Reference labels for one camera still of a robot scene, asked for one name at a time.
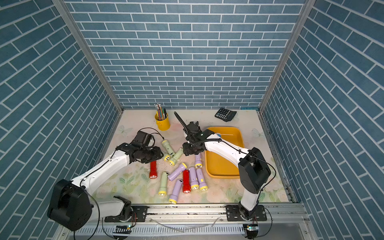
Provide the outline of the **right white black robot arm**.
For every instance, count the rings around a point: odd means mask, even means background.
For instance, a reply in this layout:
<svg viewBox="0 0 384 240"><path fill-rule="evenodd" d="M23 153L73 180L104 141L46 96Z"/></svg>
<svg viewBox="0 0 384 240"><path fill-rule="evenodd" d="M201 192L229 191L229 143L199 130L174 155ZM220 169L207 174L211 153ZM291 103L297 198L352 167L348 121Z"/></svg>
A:
<svg viewBox="0 0 384 240"><path fill-rule="evenodd" d="M245 188L239 203L240 215L246 221L254 219L259 205L260 193L271 182L269 179L271 170L275 170L275 168L264 159L259 149L252 148L249 150L236 146L223 140L211 130L202 131L198 122L186 124L177 112L174 114L184 127L186 142L183 143L183 149L185 156L209 151L238 167L240 181Z"/></svg>

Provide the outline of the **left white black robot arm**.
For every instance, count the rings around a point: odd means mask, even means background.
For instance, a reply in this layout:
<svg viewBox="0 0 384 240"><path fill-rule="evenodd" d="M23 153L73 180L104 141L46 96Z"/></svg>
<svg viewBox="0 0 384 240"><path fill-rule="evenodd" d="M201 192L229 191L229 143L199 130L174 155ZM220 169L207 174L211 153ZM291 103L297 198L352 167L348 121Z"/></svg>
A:
<svg viewBox="0 0 384 240"><path fill-rule="evenodd" d="M136 161L142 164L162 159L160 147L155 146L154 137L138 131L130 143L122 143L99 164L70 181L60 180L53 188L47 216L49 219L77 231L88 221L105 217L116 217L128 222L133 217L130 200L114 195L111 200L97 202L93 193L112 175Z"/></svg>

